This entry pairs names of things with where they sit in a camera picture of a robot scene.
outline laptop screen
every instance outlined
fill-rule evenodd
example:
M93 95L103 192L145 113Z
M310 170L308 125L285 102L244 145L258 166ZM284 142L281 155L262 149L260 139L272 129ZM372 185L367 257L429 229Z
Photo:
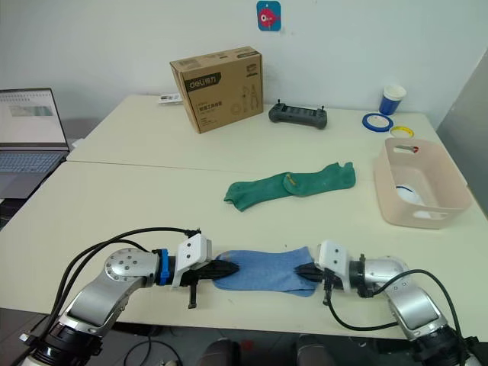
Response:
M0 90L0 148L67 149L50 89Z

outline green sock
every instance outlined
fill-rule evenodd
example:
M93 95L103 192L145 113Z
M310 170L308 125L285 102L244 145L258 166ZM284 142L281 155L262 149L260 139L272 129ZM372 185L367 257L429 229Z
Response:
M225 202L231 202L237 210L244 211L259 202L291 196L284 189L283 180L290 173L281 173L259 181L237 181L227 190Z
M310 196L336 189L346 189L354 186L356 176L351 162L344 167L338 163L326 166L315 173L287 173L283 186L295 196Z

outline laptop keyboard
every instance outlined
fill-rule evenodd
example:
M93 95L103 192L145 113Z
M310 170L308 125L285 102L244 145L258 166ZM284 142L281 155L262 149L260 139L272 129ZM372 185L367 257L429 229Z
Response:
M0 173L45 173L59 160L57 152L0 153Z

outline cardboard box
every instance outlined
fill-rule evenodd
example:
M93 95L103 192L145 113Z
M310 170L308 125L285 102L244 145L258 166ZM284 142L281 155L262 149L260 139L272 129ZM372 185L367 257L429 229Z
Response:
M198 133L262 113L262 56L251 47L170 62Z

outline white table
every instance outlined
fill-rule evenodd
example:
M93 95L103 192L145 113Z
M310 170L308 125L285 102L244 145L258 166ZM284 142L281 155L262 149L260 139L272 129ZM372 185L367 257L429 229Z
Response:
M211 172L143 166L67 162L0 232L0 307L48 312L61 274L84 248L113 235L146 226L200 227L213 240L213 254L229 249L283 252L301 246L315 250L323 239L348 247L353 257L392 254L411 268L425 268L449 290L466 336L488 341L483 324L488 308L485 245L488 223L477 204L452 226L421 230L392 226L381 218L374 183L358 181L349 190L307 198L287 197L244 213L222 202L234 181L260 173ZM148 249L174 254L184 237L148 233L134 239ZM82 272L72 296L101 270L120 246L105 249ZM440 290L416 276L451 321ZM217 290L209 281L198 287L198 308L187 309L188 289L138 290L120 320L180 326L209 326L357 336L342 328L322 305L323 291L302 298L270 292ZM361 299L334 293L335 306L351 324L391 321L382 297ZM398 328L365 333L402 338Z
M183 106L158 105L157 97L132 95L108 115L69 156L69 161L257 172L316 172L352 161L358 179L373 180L373 159L389 133L363 127L367 111L327 109L325 130L279 123L265 113L198 134ZM396 125L439 142L424 114L398 113Z

